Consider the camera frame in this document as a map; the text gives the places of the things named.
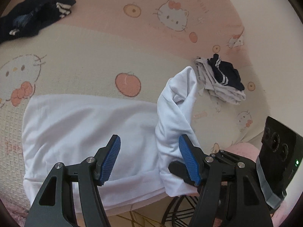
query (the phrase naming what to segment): pink plush rug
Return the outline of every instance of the pink plush rug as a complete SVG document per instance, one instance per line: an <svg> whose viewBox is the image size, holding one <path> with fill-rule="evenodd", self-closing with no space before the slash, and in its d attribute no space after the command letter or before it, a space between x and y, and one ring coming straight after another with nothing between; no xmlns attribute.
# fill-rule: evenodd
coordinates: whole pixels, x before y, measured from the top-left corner
<svg viewBox="0 0 303 227"><path fill-rule="evenodd" d="M0 199L3 202L4 206L13 217L13 219L21 226L24 227L26 216L28 211L20 206L17 206L9 202L3 195L0 195Z"/></svg>

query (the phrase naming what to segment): camera lens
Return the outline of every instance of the camera lens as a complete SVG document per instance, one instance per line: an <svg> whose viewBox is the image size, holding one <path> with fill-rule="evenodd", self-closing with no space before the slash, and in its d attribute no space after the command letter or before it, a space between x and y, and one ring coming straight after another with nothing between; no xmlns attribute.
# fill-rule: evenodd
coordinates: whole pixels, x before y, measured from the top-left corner
<svg viewBox="0 0 303 227"><path fill-rule="evenodd" d="M266 128L264 129L264 138L265 138L266 140L268 140L269 137L270 137L270 129L266 127Z"/></svg>
<svg viewBox="0 0 303 227"><path fill-rule="evenodd" d="M288 145L286 143L282 144L282 150L280 152L282 162L286 161L288 157Z"/></svg>
<svg viewBox="0 0 303 227"><path fill-rule="evenodd" d="M274 132L272 134L272 151L275 153L278 150L280 144L280 136L278 133Z"/></svg>

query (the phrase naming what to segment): folded clothes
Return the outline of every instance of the folded clothes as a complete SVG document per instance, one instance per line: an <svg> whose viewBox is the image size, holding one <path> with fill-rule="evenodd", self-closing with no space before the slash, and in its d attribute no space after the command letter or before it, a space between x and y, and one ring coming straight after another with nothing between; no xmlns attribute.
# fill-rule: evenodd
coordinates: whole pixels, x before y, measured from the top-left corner
<svg viewBox="0 0 303 227"><path fill-rule="evenodd" d="M198 58L195 60L195 63L198 68L198 79L204 84L203 89L206 89L211 96L218 97L222 101L236 105L240 104L241 101L246 99L244 91L238 90L227 84L224 85L217 81L213 69L208 64L207 59Z"/></svg>
<svg viewBox="0 0 303 227"><path fill-rule="evenodd" d="M0 43L32 37L70 14L75 0L25 0L0 18Z"/></svg>
<svg viewBox="0 0 303 227"><path fill-rule="evenodd" d="M230 62L222 61L218 54L207 60L212 67L215 79L223 85L234 87L238 90L244 90L241 78L237 69L234 69Z"/></svg>
<svg viewBox="0 0 303 227"><path fill-rule="evenodd" d="M187 134L199 146L189 124L196 88L194 70L187 67L168 81L157 104L100 96L33 96L22 126L23 186L30 203L55 163L78 164L106 146L113 134L120 136L121 150L109 181L98 187L107 213L158 201L167 196L165 191L170 196L197 192L167 168L181 160L180 135ZM75 211L81 212L77 183L73 193Z"/></svg>

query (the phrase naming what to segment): cat ear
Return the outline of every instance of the cat ear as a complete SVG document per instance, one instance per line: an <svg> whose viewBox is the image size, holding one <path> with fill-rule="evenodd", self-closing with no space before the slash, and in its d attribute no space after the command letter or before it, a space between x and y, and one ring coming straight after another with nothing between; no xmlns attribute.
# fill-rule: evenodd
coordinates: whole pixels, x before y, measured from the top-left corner
<svg viewBox="0 0 303 227"><path fill-rule="evenodd" d="M184 12L185 16L188 17L189 12L187 10L183 10L183 12Z"/></svg>

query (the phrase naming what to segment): hello kitty face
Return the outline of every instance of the hello kitty face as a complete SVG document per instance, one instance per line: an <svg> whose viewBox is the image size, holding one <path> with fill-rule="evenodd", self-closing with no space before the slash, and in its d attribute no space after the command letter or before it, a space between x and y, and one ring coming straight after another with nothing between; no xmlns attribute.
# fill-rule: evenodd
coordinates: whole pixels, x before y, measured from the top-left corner
<svg viewBox="0 0 303 227"><path fill-rule="evenodd" d="M188 11L181 9L181 4L169 0L157 12L158 19L168 28L183 31L186 28Z"/></svg>
<svg viewBox="0 0 303 227"><path fill-rule="evenodd" d="M237 125L240 129L240 132L243 132L245 128L250 127L252 124L252 118L248 111L243 111L237 116Z"/></svg>
<svg viewBox="0 0 303 227"><path fill-rule="evenodd" d="M18 106L22 99L34 94L35 82L41 70L41 59L36 55L19 56L0 68L0 107L6 101Z"/></svg>
<svg viewBox="0 0 303 227"><path fill-rule="evenodd" d="M228 41L228 47L234 48L244 45L244 36L242 35L235 35Z"/></svg>

